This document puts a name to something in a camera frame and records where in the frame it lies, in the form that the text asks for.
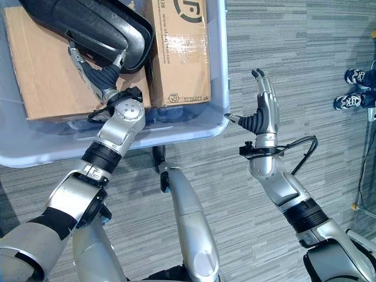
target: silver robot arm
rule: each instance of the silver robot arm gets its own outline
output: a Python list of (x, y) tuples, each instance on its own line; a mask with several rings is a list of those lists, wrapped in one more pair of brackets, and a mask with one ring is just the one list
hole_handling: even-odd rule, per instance
[[(110, 105), (113, 115), (75, 168), (52, 192), (42, 215), (22, 223), (1, 239), (2, 281), (44, 280), (61, 256), (74, 229), (87, 226), (98, 214), (110, 217), (103, 204), (107, 196), (104, 187), (137, 133), (145, 126), (145, 111), (139, 89), (127, 89), (120, 93), (116, 90), (115, 83), (125, 53), (102, 71), (91, 69), (72, 45), (69, 53), (84, 80), (96, 91), (104, 105)], [(101, 234), (96, 226), (91, 228)]]
[(226, 114), (226, 117), (256, 134), (255, 146), (246, 142), (240, 148), (240, 154), (249, 159), (250, 173), (295, 229), (299, 243), (309, 249), (303, 260), (312, 281), (375, 281), (367, 258), (295, 178), (293, 174), (297, 169), (288, 173), (284, 168), (281, 156), (286, 149), (313, 140), (311, 148), (314, 150), (317, 139), (309, 136), (297, 143), (279, 146), (279, 106), (275, 91), (262, 70), (252, 71), (252, 75), (259, 88), (257, 112), (245, 118), (232, 114)]

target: sneaker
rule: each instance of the sneaker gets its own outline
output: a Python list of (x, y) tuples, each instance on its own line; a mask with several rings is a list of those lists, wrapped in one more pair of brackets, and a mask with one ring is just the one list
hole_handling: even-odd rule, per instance
[(348, 69), (345, 73), (345, 81), (348, 84), (362, 84), (365, 72), (360, 69)]
[(362, 95), (360, 93), (353, 93), (337, 97), (334, 100), (334, 108), (336, 110), (346, 110), (353, 107), (360, 107), (361, 103)]

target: cardboard box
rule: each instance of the cardboard box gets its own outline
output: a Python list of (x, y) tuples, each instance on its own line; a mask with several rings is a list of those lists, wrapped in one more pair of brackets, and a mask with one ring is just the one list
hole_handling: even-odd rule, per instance
[[(102, 108), (68, 55), (65, 38), (37, 25), (23, 7), (6, 8), (5, 21), (13, 65), (29, 120), (54, 122), (85, 118)], [(119, 90), (137, 86), (150, 107), (145, 69), (121, 75)]]
[(156, 33), (147, 69), (152, 106), (209, 101), (205, 0), (148, 0), (143, 13)]

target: clear plastic bin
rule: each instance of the clear plastic bin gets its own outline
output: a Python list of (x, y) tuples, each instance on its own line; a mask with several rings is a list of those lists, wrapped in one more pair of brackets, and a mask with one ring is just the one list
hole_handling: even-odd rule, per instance
[[(135, 1), (140, 9), (142, 1)], [(1, 0), (0, 9), (19, 6)], [(229, 112), (226, 3), (208, 0), (211, 101), (167, 109), (152, 109), (146, 127), (131, 149), (213, 137), (227, 125)], [(51, 123), (26, 120), (25, 108), (12, 66), (5, 23), (0, 16), (0, 164), (28, 167), (81, 157), (99, 130), (86, 122)]]

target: black plastic object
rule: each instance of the black plastic object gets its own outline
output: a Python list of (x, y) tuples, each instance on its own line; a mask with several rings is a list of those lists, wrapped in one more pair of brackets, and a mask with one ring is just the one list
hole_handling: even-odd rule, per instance
[(154, 33), (151, 24), (118, 0), (20, 0), (38, 24), (76, 43), (99, 66), (127, 49), (122, 73), (144, 64)]
[(300, 202), (286, 210), (283, 215), (297, 233), (318, 226), (329, 219), (313, 199)]
[(81, 159), (112, 173), (121, 158), (114, 150), (99, 142), (93, 142)]

